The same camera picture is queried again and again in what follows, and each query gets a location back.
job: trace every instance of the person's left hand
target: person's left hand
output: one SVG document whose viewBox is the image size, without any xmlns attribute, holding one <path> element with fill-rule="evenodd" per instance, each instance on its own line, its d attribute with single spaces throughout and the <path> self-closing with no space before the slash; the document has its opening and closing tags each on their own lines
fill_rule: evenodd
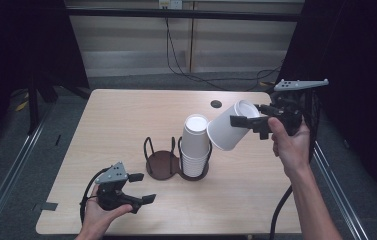
<svg viewBox="0 0 377 240">
<path fill-rule="evenodd" d="M 94 186 L 91 198 L 86 202 L 85 219 L 76 239 L 100 239 L 114 219 L 132 211 L 130 204 L 122 205 L 111 211 L 103 210 L 97 203 L 97 197 L 93 197 L 96 195 L 97 190 L 98 184 Z"/>
</svg>

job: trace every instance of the light wood tabletop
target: light wood tabletop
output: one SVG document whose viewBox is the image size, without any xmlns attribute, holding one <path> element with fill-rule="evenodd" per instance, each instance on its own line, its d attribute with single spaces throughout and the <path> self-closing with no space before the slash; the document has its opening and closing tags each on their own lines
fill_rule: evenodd
<svg viewBox="0 0 377 240">
<path fill-rule="evenodd" d="M 222 107 L 213 108 L 213 100 Z M 232 151 L 215 147 L 208 174 L 199 181 L 187 181 L 178 174 L 158 181 L 146 171 L 143 144 L 147 137 L 155 151 L 170 151 L 171 138 L 182 135 L 189 115 L 202 114 L 211 121 L 239 100 L 270 102 L 266 93 L 93 91 L 47 200 L 58 206 L 41 213 L 37 232 L 79 233 L 79 202 L 89 180 L 121 161 L 128 173 L 145 174 L 141 182 L 126 183 L 123 192 L 157 197 L 137 214 L 116 219 L 108 235 L 268 233 L 273 212 L 290 185 L 282 163 L 273 155 L 271 140 L 259 140 L 250 131 Z M 282 208 L 276 232 L 300 232 L 292 196 Z"/>
</svg>

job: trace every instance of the hand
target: hand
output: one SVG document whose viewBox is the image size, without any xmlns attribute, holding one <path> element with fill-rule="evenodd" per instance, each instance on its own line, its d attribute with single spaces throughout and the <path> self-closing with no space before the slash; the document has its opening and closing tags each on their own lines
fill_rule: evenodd
<svg viewBox="0 0 377 240">
<path fill-rule="evenodd" d="M 98 184 L 94 186 L 91 198 L 86 203 L 85 220 L 76 239 L 100 239 L 114 219 L 132 211 L 132 206 L 129 204 L 122 205 L 111 211 L 103 210 L 97 203 L 97 197 L 93 197 L 96 195 L 97 190 Z"/>
<path fill-rule="evenodd" d="M 294 174 L 309 168 L 310 130 L 303 121 L 298 132 L 290 137 L 284 125 L 277 118 L 269 118 L 268 124 L 273 132 L 273 152 L 280 157 L 285 174 L 291 178 Z"/>
</svg>

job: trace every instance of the forearm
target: forearm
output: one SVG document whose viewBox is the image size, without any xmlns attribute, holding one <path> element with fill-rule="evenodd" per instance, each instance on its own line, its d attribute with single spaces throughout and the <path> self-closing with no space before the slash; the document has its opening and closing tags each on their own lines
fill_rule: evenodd
<svg viewBox="0 0 377 240">
<path fill-rule="evenodd" d="M 304 239 L 341 239 L 310 166 L 290 177 Z"/>
</svg>

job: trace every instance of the wall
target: wall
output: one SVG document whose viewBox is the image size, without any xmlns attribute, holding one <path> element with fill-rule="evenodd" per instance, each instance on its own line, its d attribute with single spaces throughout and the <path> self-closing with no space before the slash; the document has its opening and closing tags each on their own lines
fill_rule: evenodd
<svg viewBox="0 0 377 240">
<path fill-rule="evenodd" d="M 68 6 L 158 8 L 158 0 L 67 1 Z M 302 1 L 183 1 L 185 10 L 301 12 Z M 165 19 L 71 16 L 88 77 L 179 71 Z M 184 72 L 259 71 L 281 65 L 296 23 L 169 19 Z"/>
</svg>

